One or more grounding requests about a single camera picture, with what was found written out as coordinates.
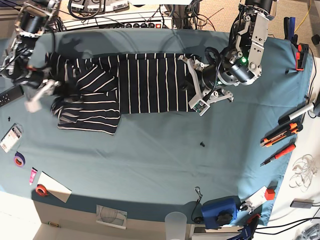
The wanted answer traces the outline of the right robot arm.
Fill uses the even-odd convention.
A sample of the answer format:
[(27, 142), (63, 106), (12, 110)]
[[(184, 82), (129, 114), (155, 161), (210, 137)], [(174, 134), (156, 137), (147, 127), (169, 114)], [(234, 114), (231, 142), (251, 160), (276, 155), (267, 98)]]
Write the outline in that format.
[(29, 64), (36, 42), (45, 32), (51, 33), (52, 51), (56, 50), (56, 37), (50, 27), (58, 15), (59, 0), (27, 0), (23, 3), (15, 21), (15, 37), (0, 68), (0, 75), (11, 80), (15, 86), (28, 86), (36, 90), (35, 95), (26, 100), (28, 112), (35, 113), (42, 108), (40, 99), (52, 95), (59, 85), (50, 77), (47, 64), (35, 68)]

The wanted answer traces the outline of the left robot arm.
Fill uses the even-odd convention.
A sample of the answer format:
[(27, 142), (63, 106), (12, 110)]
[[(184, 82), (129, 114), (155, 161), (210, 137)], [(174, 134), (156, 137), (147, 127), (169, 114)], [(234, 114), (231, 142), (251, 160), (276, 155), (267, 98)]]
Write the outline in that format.
[(183, 90), (194, 88), (189, 107), (202, 116), (213, 103), (228, 100), (234, 95), (227, 86), (248, 86), (262, 75), (261, 61), (268, 26), (277, 12), (276, 0), (246, 0), (238, 5), (239, 14), (229, 33), (228, 45), (222, 51), (213, 47), (204, 50), (207, 63), (179, 56), (188, 68), (192, 82)]

